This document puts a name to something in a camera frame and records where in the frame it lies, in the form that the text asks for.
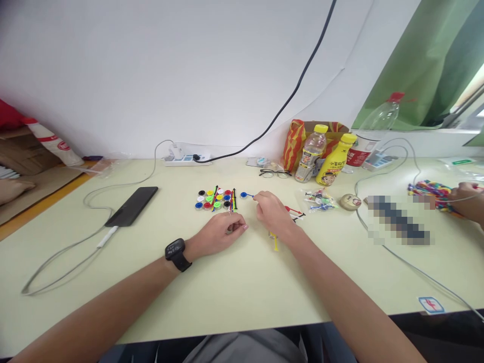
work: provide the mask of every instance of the black phone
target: black phone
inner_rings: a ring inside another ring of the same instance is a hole
[[[138,188],[125,203],[112,215],[104,225],[105,227],[130,226],[155,195],[158,187]]]

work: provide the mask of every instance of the white wall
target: white wall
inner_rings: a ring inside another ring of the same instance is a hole
[[[338,0],[299,93],[246,154],[280,153],[294,115],[351,125],[418,3]],[[165,138],[232,152],[259,135],[291,93],[329,5],[2,2],[0,98],[82,154],[151,157]]]

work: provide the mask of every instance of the black watch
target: black watch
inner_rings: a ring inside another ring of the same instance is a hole
[[[170,243],[165,248],[165,258],[168,261],[173,261],[176,268],[178,268],[182,272],[186,271],[186,269],[192,265],[192,263],[188,262],[185,256],[183,255],[184,250],[185,250],[185,241],[181,238]]]

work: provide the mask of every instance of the eyeglasses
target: eyeglasses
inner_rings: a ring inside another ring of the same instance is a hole
[[[289,172],[289,170],[273,171],[271,169],[261,169],[261,173],[259,174],[259,176],[262,175],[263,177],[273,177],[274,173],[276,173],[277,176],[282,178],[282,179],[286,179],[286,178],[292,176],[292,174]]]

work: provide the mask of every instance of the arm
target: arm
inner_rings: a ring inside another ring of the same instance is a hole
[[[270,192],[254,196],[257,218],[299,262],[359,362],[425,362],[391,319],[291,219]]]
[[[451,202],[460,214],[474,221],[484,230],[484,194],[481,189],[476,189],[477,183],[459,183],[458,188],[452,189],[449,200],[458,200],[473,197],[465,201]]]
[[[193,262],[220,252],[247,227],[240,214],[217,214],[186,241],[185,258]],[[98,361],[178,275],[164,257],[152,262],[62,319],[11,362]]]

